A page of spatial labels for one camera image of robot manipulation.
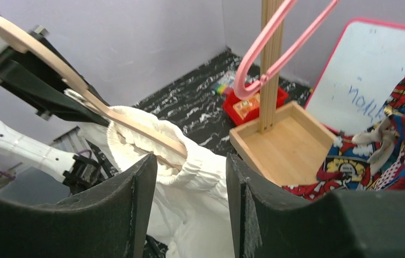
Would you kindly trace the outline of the orange card box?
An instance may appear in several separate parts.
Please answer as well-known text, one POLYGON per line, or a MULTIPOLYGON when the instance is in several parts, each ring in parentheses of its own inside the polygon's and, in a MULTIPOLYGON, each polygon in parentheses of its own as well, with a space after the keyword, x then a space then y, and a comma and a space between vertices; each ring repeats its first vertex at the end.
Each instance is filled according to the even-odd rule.
POLYGON ((241 100, 233 105, 233 109, 241 119, 245 119, 247 115, 260 106, 260 94, 256 93, 251 98, 241 100))

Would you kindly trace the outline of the white shorts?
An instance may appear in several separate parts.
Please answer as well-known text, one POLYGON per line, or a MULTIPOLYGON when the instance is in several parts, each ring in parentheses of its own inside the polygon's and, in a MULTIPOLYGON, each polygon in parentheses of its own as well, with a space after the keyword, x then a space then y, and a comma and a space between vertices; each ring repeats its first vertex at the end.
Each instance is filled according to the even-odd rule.
POLYGON ((226 158, 199 146, 178 126, 154 114, 128 106, 113 106, 112 110, 187 149, 187 158, 182 158, 115 122, 79 125, 80 136, 96 145, 120 172, 148 153, 157 156, 147 233, 167 246, 166 257, 234 257, 226 158))

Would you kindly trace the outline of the pink hanger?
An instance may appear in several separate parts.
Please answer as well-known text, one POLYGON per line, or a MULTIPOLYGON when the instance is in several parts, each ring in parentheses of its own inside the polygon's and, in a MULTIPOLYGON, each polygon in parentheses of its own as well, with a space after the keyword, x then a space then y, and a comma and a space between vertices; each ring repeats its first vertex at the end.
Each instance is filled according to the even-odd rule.
POLYGON ((266 46, 269 44, 269 41, 273 40, 273 36, 279 35, 277 31, 280 30, 280 26, 285 17, 291 11, 292 7, 294 7, 297 1, 266 1, 266 3, 276 3, 278 4, 278 8, 270 17, 268 22, 263 26, 262 31, 255 39, 254 43, 250 46, 238 66, 233 84, 233 91, 235 96, 239 99, 248 99, 256 94, 262 87, 266 86, 268 81, 272 80, 279 73, 282 67, 284 67, 292 57, 294 57, 297 51, 314 34, 314 32, 330 15, 339 1, 331 1, 315 18, 315 20, 304 30, 302 35, 299 36, 291 47, 289 47, 289 49, 283 54, 281 53, 281 50, 276 50, 274 48, 269 50, 266 46), (262 61, 266 61, 266 57, 270 56, 274 63, 267 64, 267 70, 258 78, 258 80, 253 81, 249 86, 246 86, 245 78, 247 73, 261 53, 264 53, 265 55, 261 58, 262 61))

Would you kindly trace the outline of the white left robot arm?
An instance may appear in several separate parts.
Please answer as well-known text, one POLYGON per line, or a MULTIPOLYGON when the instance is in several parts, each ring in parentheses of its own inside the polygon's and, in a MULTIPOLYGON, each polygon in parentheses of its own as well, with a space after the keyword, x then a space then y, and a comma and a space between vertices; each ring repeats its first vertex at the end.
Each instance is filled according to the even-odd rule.
MULTIPOLYGON (((34 54, 21 53, 0 38, 0 86, 36 109, 42 118, 107 122, 64 94, 62 76, 34 54)), ((65 152, 23 135, 0 121, 0 155, 35 167, 68 186, 72 194, 102 181, 100 164, 89 156, 65 152)))

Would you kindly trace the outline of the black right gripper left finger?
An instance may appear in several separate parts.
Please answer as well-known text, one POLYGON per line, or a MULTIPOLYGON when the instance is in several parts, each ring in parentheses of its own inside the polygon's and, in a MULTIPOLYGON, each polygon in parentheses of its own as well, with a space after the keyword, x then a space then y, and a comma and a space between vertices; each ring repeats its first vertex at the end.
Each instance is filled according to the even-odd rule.
POLYGON ((141 257, 157 158, 55 204, 0 198, 0 257, 141 257))

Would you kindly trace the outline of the beige wooden hanger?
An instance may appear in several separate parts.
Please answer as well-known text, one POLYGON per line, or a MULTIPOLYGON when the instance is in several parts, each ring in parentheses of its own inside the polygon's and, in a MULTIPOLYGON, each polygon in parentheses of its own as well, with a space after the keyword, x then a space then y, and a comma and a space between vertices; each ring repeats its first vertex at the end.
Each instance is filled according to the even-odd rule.
POLYGON ((132 118, 111 110, 89 91, 88 85, 84 80, 56 54, 20 27, 1 16, 0 37, 15 50, 21 53, 26 53, 28 51, 32 52, 40 60, 50 66, 62 77, 62 81, 67 84, 67 86, 83 96, 91 104, 91 107, 99 114, 147 137, 168 150, 173 151, 182 158, 187 157, 186 148, 180 142, 174 141, 167 136, 138 123, 132 118))

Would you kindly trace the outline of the marker pen pack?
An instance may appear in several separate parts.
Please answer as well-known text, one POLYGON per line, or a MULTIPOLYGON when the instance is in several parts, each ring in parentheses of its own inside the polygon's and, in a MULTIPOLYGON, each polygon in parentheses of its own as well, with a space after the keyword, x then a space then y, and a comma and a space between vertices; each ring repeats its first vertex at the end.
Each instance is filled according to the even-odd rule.
POLYGON ((215 81, 211 89, 219 95, 228 96, 233 91, 235 72, 228 71, 215 81))

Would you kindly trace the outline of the wooden clothes rack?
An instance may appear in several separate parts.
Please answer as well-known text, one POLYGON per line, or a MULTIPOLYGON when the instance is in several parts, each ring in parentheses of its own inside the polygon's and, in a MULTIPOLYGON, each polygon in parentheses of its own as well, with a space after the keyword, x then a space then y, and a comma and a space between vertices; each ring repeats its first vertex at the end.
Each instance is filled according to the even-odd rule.
MULTIPOLYGON (((262 2, 263 26, 277 8, 276 3, 262 2)), ((283 24, 277 32, 267 49, 281 50, 283 24)), ((261 53, 250 67, 246 86, 274 63, 270 56, 262 61, 264 56, 261 53)), ((259 117, 231 129, 230 142, 250 168, 276 185, 313 184, 335 135, 295 101, 276 106, 278 74, 259 90, 259 117)))

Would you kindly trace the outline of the comic print shorts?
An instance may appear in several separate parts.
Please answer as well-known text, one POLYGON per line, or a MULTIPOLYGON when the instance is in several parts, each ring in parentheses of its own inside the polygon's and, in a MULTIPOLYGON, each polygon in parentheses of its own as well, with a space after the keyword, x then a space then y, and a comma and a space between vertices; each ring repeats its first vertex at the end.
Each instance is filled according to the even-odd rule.
POLYGON ((367 130, 337 136, 316 183, 285 190, 307 200, 332 190, 405 190, 405 77, 382 110, 385 117, 367 130))

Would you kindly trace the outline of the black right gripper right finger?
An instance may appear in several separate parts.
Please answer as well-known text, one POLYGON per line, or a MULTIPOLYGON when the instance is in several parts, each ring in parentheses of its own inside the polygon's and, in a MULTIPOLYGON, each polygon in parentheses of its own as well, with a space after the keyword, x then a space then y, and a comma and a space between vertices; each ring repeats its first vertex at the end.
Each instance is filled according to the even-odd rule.
POLYGON ((405 191, 335 190, 309 201, 226 159, 236 257, 405 257, 405 191))

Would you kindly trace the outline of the whiteboard with pink frame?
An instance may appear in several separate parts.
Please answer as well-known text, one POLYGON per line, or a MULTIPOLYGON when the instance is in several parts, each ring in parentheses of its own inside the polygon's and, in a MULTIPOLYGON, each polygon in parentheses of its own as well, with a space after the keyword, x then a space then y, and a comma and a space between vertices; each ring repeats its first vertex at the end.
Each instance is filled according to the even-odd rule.
POLYGON ((405 77, 405 25, 354 19, 344 28, 305 109, 334 131, 356 134, 383 119, 405 77))

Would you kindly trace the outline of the red plastic bin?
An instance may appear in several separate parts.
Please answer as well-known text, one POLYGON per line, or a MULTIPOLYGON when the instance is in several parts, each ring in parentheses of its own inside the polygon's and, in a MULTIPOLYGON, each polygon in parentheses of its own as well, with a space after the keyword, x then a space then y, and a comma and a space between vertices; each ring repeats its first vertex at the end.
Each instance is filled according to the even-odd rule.
POLYGON ((225 84, 219 88, 219 93, 226 96, 222 108, 236 126, 259 117, 260 91, 247 100, 241 100, 235 96, 232 87, 225 84))

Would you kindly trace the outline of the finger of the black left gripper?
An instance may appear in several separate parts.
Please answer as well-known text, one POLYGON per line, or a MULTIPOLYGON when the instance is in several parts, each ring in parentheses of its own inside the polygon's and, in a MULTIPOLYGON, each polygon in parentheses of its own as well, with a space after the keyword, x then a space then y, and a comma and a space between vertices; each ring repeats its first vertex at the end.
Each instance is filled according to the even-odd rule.
POLYGON ((38 39, 35 39, 31 35, 30 37, 33 38, 33 40, 28 41, 28 50, 30 52, 33 52, 34 55, 56 71, 62 77, 63 82, 80 94, 84 99, 87 101, 90 99, 96 99, 99 101, 99 98, 89 90, 89 86, 85 80, 83 80, 83 78, 75 72, 71 66, 65 63, 64 60, 58 57, 38 39))
POLYGON ((63 93, 67 86, 61 79, 32 53, 0 54, 0 85, 33 106, 39 116, 107 126, 106 119, 63 93))

